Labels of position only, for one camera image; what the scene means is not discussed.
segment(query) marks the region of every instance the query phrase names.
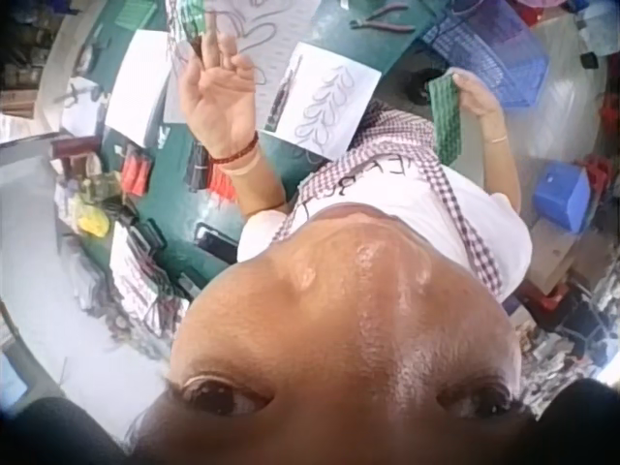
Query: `bracelet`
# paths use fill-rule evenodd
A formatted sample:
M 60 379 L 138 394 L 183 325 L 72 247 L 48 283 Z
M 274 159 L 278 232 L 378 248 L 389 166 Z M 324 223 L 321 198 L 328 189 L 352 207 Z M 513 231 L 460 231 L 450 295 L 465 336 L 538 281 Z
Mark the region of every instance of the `bracelet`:
M 217 159 L 217 158 L 213 158 L 211 156 L 209 156 L 209 158 L 211 159 L 211 163 L 213 165 L 227 165 L 228 163 L 235 162 L 235 161 L 239 160 L 240 158 L 245 157 L 247 154 L 252 153 L 254 151 L 254 149 L 256 148 L 258 143 L 259 143 L 259 132 L 255 131 L 254 132 L 254 138 L 252 139 L 252 141 L 249 143 L 249 145 L 247 147 L 245 147 L 240 152 L 235 153 L 234 155 L 232 155 L 229 158 Z
M 497 139 L 492 139 L 492 140 L 485 140 L 484 142 L 486 142 L 486 143 L 499 143 L 499 142 L 503 142 L 504 140 L 508 140 L 508 135 L 505 135 L 502 138 L 497 138 Z
M 245 167 L 241 167 L 237 170 L 226 170 L 225 168 L 222 168 L 222 167 L 218 167 L 218 168 L 223 174 L 226 174 L 228 176 L 243 176 L 247 174 L 248 172 L 250 172 L 251 170 L 253 170 L 257 166 L 260 160 L 261 160 L 261 150 L 257 150 L 256 155 L 254 155 L 254 158 L 252 159 L 252 161 L 248 163 Z

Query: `red bracelet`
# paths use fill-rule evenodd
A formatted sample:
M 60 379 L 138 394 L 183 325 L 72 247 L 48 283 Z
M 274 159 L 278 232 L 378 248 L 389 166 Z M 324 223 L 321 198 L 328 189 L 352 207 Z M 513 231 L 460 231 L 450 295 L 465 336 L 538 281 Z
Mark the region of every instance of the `red bracelet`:
M 249 153 L 252 153 L 254 151 L 254 149 L 256 148 L 256 145 L 259 143 L 259 132 L 255 131 L 254 132 L 254 138 L 252 139 L 252 141 L 250 142 L 250 144 L 245 147 L 243 150 L 241 150 L 238 153 L 235 153 L 234 155 L 230 156 L 229 158 L 213 158 L 209 155 L 210 159 L 211 159 L 211 163 L 213 165 L 226 165 L 228 163 L 232 163 L 235 162 L 237 160 L 239 160 L 240 158 L 245 157 L 246 155 L 248 155 Z

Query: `checkered apron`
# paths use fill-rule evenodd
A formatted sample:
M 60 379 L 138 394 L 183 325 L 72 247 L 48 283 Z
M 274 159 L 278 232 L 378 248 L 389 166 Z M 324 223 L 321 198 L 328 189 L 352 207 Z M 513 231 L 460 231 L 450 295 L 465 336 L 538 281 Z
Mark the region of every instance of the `checkered apron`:
M 283 240 L 291 234 L 297 210 L 304 203 L 332 195 L 341 179 L 360 172 L 372 160 L 397 154 L 416 164 L 454 222 L 467 251 L 470 267 L 483 284 L 498 296 L 502 291 L 502 278 L 497 262 L 478 231 L 463 216 L 435 154 L 434 139 L 433 126 L 428 121 L 383 103 L 371 102 L 347 155 L 326 164 L 301 183 L 293 213 L 284 221 L 273 240 Z

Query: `hand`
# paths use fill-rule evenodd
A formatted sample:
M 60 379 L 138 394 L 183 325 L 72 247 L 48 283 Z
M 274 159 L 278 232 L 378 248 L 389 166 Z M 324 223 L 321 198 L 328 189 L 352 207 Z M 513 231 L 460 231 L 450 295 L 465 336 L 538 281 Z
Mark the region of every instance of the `hand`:
M 460 106 L 478 117 L 486 140 L 506 135 L 504 112 L 493 93 L 476 75 L 452 68 L 454 83 L 460 90 Z
M 207 14 L 202 60 L 194 55 L 180 80 L 187 125 L 213 158 L 247 147 L 256 131 L 254 65 L 237 52 L 236 40 L 217 34 L 215 14 Z

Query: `red pliers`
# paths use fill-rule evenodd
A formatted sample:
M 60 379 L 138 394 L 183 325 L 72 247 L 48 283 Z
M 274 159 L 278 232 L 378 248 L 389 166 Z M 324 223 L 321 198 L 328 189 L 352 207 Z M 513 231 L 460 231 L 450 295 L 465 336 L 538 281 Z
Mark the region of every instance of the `red pliers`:
M 391 12 L 402 12 L 405 10 L 409 10 L 409 5 L 406 3 L 393 3 L 391 5 L 386 5 L 375 13 L 370 15 L 366 19 L 354 19 L 349 23 L 351 29 L 379 29 L 381 31 L 389 31 L 389 32 L 399 32 L 399 33 L 412 33 L 416 32 L 416 28 L 414 26 L 403 26 L 400 24 L 391 24 L 389 22 L 382 21 L 374 21 L 373 19 L 377 19 L 378 17 L 385 16 Z

